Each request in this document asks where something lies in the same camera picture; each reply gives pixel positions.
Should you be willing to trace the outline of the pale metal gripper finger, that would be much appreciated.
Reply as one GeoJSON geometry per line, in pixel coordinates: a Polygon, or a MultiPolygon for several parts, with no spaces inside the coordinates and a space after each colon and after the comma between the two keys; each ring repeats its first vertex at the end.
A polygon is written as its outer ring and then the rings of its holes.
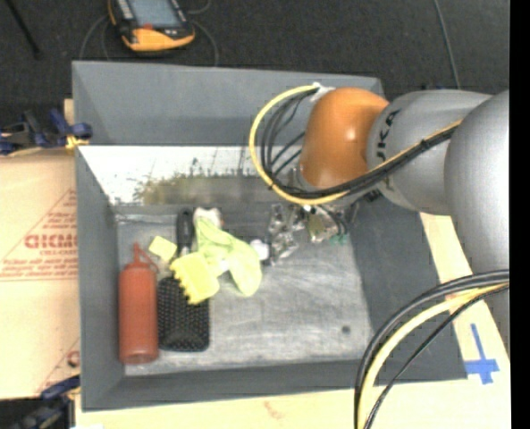
{"type": "Polygon", "coordinates": [[[271,262],[275,265],[279,260],[289,257],[298,247],[299,244],[290,233],[274,236],[270,244],[271,262]]]}
{"type": "Polygon", "coordinates": [[[271,207],[268,232],[271,236],[288,234],[291,232],[292,208],[284,204],[273,204],[271,207]]]}

